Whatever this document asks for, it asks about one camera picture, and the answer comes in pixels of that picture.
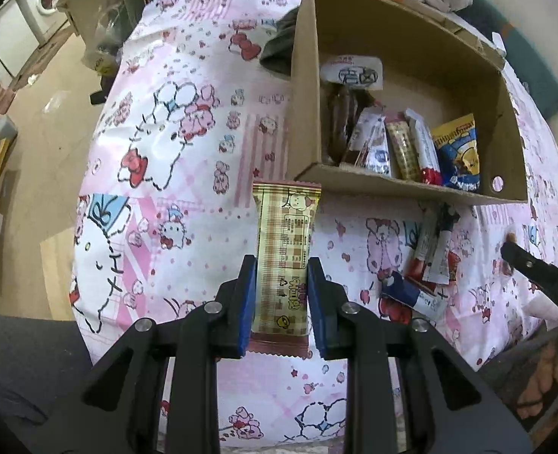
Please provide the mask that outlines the right hand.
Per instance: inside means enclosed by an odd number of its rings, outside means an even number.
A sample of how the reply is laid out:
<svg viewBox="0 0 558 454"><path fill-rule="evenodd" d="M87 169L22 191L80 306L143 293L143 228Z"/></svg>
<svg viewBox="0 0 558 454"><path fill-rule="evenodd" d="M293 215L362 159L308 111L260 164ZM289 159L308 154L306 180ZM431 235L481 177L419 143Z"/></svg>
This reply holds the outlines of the right hand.
<svg viewBox="0 0 558 454"><path fill-rule="evenodd" d="M516 413L520 419L537 417L548 402L548 393L558 386L558 350L555 340L550 341L539 355L537 367L527 386L517 399Z"/></svg>

